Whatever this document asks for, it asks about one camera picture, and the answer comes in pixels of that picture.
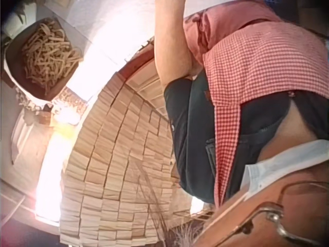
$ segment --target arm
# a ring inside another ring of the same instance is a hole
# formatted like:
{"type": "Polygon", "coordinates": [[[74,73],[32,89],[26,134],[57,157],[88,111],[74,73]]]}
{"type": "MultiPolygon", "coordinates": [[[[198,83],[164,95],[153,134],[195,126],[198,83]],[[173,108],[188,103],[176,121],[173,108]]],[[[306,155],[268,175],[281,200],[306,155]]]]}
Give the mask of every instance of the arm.
{"type": "Polygon", "coordinates": [[[183,29],[185,1],[155,0],[155,64],[163,87],[192,70],[183,29]]]}

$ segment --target jeans pocket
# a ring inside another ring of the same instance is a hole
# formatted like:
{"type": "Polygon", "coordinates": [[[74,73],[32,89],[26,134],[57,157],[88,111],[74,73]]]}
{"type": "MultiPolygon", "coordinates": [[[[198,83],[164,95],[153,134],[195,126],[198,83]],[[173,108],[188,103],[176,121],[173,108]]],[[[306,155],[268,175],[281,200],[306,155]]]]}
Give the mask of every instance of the jeans pocket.
{"type": "Polygon", "coordinates": [[[206,151],[209,159],[210,168],[214,178],[216,177],[216,148],[215,138],[206,141],[206,151]]]}

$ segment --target red gingham apron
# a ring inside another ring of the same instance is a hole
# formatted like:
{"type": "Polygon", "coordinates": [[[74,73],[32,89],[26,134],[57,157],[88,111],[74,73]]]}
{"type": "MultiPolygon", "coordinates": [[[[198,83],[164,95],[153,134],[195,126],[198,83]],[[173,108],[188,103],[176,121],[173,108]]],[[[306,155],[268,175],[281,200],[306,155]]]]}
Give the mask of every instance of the red gingham apron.
{"type": "Polygon", "coordinates": [[[264,95],[306,90],[329,98],[325,46],[288,23],[263,22],[227,36],[204,54],[215,106],[216,206],[223,203],[240,127],[240,106],[264,95]]]}

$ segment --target white fabric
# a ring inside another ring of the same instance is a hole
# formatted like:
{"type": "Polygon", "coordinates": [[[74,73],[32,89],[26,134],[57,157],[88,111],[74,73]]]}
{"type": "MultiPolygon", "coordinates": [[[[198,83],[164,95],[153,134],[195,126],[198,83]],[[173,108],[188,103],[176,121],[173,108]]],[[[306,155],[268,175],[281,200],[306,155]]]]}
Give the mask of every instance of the white fabric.
{"type": "Polygon", "coordinates": [[[245,201],[256,195],[280,178],[329,160],[329,141],[316,140],[290,148],[273,158],[247,165],[241,188],[246,184],[249,190],[245,201]]]}

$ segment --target person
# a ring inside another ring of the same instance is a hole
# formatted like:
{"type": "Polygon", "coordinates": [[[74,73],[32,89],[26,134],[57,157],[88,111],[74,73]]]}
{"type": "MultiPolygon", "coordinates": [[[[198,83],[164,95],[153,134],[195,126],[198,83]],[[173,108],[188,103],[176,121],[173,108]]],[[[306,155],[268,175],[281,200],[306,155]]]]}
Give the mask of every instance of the person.
{"type": "Polygon", "coordinates": [[[327,246],[324,43],[259,0],[185,20],[185,0],[155,7],[155,63],[180,183],[217,207],[186,246],[327,246]]]}

